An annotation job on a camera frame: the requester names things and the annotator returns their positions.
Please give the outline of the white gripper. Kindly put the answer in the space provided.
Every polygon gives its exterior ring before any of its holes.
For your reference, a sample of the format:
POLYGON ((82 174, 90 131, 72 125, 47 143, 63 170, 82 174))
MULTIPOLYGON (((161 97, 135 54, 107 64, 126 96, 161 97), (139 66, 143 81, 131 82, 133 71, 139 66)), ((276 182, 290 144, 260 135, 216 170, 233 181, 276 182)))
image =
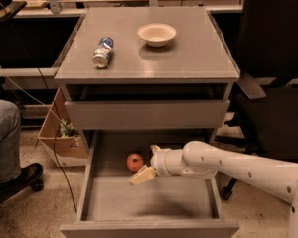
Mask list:
POLYGON ((129 180, 137 185, 158 176, 179 175, 184 169, 183 152, 181 150, 161 149, 158 145, 150 145, 153 152, 151 167, 144 165, 129 180))

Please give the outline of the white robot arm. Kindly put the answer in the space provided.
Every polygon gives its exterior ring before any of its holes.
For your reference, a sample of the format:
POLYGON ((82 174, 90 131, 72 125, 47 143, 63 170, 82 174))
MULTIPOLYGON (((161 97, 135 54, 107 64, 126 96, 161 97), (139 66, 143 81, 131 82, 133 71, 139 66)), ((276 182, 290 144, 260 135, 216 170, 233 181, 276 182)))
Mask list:
POLYGON ((182 149, 151 147, 148 166, 141 167, 130 183, 146 182, 156 176, 210 179, 217 172, 248 183, 291 204, 287 238, 298 238, 298 164, 219 149, 191 141, 182 149))

